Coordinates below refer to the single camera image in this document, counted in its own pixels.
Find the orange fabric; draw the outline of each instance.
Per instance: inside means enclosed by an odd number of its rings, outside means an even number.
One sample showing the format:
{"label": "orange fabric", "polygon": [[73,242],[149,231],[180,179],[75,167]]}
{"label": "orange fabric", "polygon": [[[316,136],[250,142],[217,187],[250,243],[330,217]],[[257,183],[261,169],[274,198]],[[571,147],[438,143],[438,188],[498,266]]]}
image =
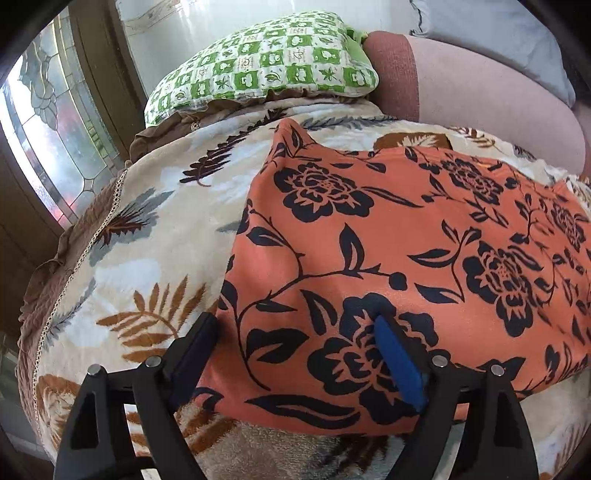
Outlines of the orange fabric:
{"label": "orange fabric", "polygon": [[503,365],[521,397],[543,390],[587,365],[590,237],[562,183],[445,149],[335,151],[282,120],[196,401],[294,432],[408,432],[378,312],[455,363]]}

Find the green square pattern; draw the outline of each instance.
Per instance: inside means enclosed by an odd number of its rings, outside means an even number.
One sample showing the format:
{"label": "green square pattern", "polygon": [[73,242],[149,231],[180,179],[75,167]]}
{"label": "green square pattern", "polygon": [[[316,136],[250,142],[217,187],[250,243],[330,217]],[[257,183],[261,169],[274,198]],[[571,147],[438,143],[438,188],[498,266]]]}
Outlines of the green square pattern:
{"label": "green square pattern", "polygon": [[158,125],[178,109],[206,110],[216,99],[264,99],[269,90],[365,96],[377,87],[378,74],[348,50],[347,35],[360,42],[354,34],[338,15],[311,11],[221,38],[160,81],[145,108],[146,125]]}

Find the silver bolt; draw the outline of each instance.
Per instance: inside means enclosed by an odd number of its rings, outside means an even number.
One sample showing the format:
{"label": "silver bolt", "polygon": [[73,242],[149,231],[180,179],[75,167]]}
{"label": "silver bolt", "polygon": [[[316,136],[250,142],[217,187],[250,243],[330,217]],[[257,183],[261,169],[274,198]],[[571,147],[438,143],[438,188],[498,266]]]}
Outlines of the silver bolt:
{"label": "silver bolt", "polygon": [[500,365],[493,365],[491,367],[491,372],[493,375],[496,375],[497,377],[502,377],[505,374],[505,369]]}
{"label": "silver bolt", "polygon": [[447,358],[441,355],[435,355],[433,358],[431,358],[431,362],[433,362],[433,365],[436,367],[442,368],[447,366]]}
{"label": "silver bolt", "polygon": [[92,364],[90,367],[88,367],[86,373],[88,373],[91,377],[96,377],[99,374],[101,368],[102,367],[99,364]]}
{"label": "silver bolt", "polygon": [[146,367],[157,367],[162,363],[162,358],[158,355],[149,356],[146,359]]}

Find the stained glass window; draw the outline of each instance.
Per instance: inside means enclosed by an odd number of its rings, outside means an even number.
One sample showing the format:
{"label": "stained glass window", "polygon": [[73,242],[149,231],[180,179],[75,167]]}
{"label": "stained glass window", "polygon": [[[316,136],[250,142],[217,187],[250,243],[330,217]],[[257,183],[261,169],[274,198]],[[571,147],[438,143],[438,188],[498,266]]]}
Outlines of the stained glass window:
{"label": "stained glass window", "polygon": [[123,168],[84,80],[67,8],[12,68],[0,94],[0,124],[25,177],[63,228]]}

